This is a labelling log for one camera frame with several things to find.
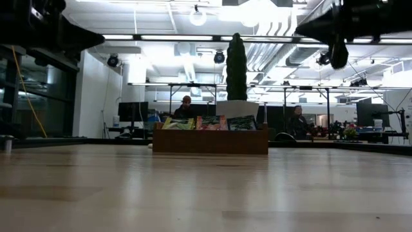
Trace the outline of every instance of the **wooden box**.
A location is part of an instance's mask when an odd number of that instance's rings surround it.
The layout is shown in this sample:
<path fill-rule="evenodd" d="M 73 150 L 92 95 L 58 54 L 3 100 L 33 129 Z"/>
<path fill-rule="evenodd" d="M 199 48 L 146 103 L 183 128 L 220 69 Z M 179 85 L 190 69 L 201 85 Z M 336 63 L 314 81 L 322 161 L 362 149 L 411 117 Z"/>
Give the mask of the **wooden box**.
<path fill-rule="evenodd" d="M 155 153 L 268 154 L 267 125 L 257 131 L 159 130 L 157 128 L 155 126 L 153 131 Z"/>

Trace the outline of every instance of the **man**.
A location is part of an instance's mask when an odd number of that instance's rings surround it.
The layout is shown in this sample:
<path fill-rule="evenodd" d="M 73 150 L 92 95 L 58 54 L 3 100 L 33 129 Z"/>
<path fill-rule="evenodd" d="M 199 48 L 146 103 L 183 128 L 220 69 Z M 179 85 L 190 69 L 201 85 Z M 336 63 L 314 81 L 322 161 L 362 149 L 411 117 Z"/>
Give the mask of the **man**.
<path fill-rule="evenodd" d="M 295 139 L 305 139 L 308 124 L 306 123 L 306 119 L 302 116 L 302 107 L 295 106 L 294 114 L 289 119 L 288 123 L 288 133 L 295 137 Z"/>
<path fill-rule="evenodd" d="M 194 113 L 191 110 L 192 99 L 189 96 L 185 96 L 182 101 L 182 105 L 174 112 L 175 119 L 193 119 Z"/>

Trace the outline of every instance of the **hanging light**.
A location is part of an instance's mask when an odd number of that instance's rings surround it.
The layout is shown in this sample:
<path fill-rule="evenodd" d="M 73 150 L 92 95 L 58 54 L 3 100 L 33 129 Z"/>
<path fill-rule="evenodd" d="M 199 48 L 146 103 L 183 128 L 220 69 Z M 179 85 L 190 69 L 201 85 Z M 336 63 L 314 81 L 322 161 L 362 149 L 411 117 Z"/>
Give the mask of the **hanging light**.
<path fill-rule="evenodd" d="M 195 19 L 194 15 L 195 14 L 201 14 L 199 19 Z M 206 23 L 207 16 L 205 12 L 200 12 L 198 10 L 198 5 L 195 5 L 193 10 L 191 11 L 191 14 L 189 15 L 189 20 L 194 26 L 202 26 L 203 24 Z"/>

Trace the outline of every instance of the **ceiling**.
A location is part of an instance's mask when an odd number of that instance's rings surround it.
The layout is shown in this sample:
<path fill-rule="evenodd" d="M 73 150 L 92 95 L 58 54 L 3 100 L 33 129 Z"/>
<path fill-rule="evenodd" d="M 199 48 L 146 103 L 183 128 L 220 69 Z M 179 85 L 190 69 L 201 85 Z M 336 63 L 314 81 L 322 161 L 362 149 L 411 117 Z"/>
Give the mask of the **ceiling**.
<path fill-rule="evenodd" d="M 64 15 L 75 24 L 80 25 L 88 30 L 101 34 L 196 34 L 196 35 L 232 35 L 240 33 L 241 35 L 293 35 L 294 30 L 282 31 L 284 24 L 293 25 L 288 21 L 287 16 L 280 18 L 279 15 L 270 11 L 265 12 L 265 7 L 252 9 L 248 6 L 238 21 L 232 19 L 221 19 L 228 16 L 228 10 L 241 6 L 222 6 L 222 0 L 209 1 L 138 1 L 138 3 L 109 3 L 110 0 L 66 0 L 67 9 Z M 262 4 L 268 0 L 249 0 Z M 299 24 L 303 19 L 312 15 L 312 11 L 318 7 L 314 14 L 322 13 L 321 10 L 327 9 L 330 0 L 306 0 L 307 4 L 294 4 L 293 10 L 290 11 L 290 18 L 295 18 L 295 24 Z M 199 11 L 207 15 L 206 22 L 201 26 L 195 26 L 191 23 L 190 14 L 193 11 L 194 4 L 199 5 Z M 272 28 L 265 29 L 267 22 L 260 20 L 260 23 L 253 27 L 244 26 L 242 19 L 253 21 L 254 17 L 267 15 L 268 17 L 278 17 L 279 28 L 273 30 L 275 23 L 271 24 Z M 178 77 L 179 73 L 185 73 L 187 66 L 180 55 L 176 55 L 175 46 L 178 43 L 172 42 L 107 42 L 103 48 L 116 47 L 139 47 L 147 61 L 147 77 L 151 82 L 170 82 L 170 77 Z M 195 47 L 195 52 L 191 56 L 191 64 L 196 73 L 211 73 L 212 76 L 224 74 L 225 64 L 215 64 L 213 61 L 216 50 L 225 51 L 229 43 L 191 43 Z M 280 84 L 285 79 L 296 85 L 318 85 L 318 84 L 337 84 L 344 81 L 351 81 L 357 73 L 367 73 L 369 81 L 379 81 L 383 78 L 383 71 L 391 68 L 394 64 L 399 63 L 412 54 L 411 46 L 377 46 L 377 45 L 352 45 L 348 46 L 350 53 L 349 62 L 341 70 L 333 70 L 330 65 L 321 68 L 315 63 L 319 52 L 326 48 L 311 48 L 310 55 L 304 56 L 299 66 L 287 66 L 285 59 L 293 54 L 291 48 L 282 44 L 248 44 L 245 43 L 245 50 L 248 55 L 248 67 L 251 75 L 256 77 L 258 84 Z M 198 52 L 198 50 L 207 50 L 212 52 Z M 96 50 L 89 49 L 89 52 L 95 53 Z"/>

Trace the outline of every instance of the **tall green plant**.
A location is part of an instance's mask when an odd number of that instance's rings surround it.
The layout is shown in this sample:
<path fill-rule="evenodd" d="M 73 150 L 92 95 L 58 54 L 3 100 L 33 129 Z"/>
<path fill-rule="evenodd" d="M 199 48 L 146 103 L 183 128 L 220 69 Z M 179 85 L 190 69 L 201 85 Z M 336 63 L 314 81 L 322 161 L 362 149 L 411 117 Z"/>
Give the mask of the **tall green plant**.
<path fill-rule="evenodd" d="M 240 34 L 236 33 L 232 36 L 232 40 L 227 48 L 226 60 L 226 83 L 227 83 L 227 100 L 247 100 L 247 58 L 245 46 Z"/>

